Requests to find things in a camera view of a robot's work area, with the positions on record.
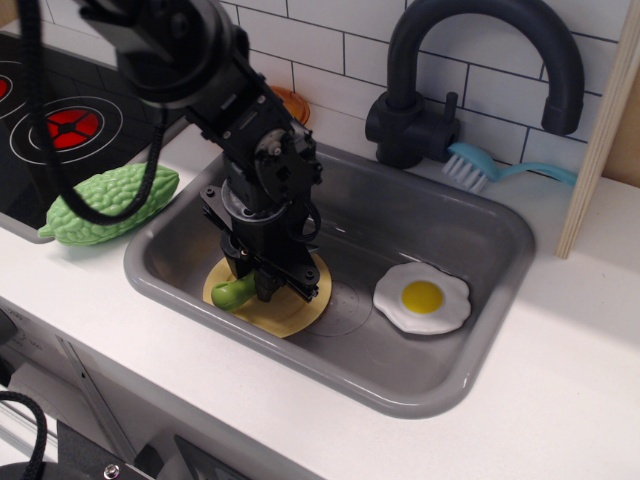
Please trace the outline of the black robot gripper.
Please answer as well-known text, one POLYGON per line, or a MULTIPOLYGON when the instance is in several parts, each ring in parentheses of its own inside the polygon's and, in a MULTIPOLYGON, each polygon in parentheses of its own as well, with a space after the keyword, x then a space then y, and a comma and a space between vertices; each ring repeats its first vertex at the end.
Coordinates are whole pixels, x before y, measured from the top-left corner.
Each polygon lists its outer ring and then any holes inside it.
POLYGON ((306 302, 318 293, 320 273, 310 244, 321 227, 311 195, 254 212, 228 185, 200 191, 205 217, 221 230, 220 247, 235 277, 254 272, 257 298, 269 303, 284 286, 306 302))

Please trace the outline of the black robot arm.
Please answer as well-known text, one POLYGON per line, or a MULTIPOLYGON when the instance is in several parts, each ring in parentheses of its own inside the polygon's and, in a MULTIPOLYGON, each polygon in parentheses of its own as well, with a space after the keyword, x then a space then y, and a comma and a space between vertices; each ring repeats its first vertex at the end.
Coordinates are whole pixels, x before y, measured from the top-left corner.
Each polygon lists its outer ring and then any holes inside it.
POLYGON ((179 110, 222 149, 225 180, 201 198, 233 274, 252 276, 261 301, 282 287, 313 299, 322 167, 310 131, 250 66, 247 34, 216 1, 84 1, 80 15, 140 100, 179 110))

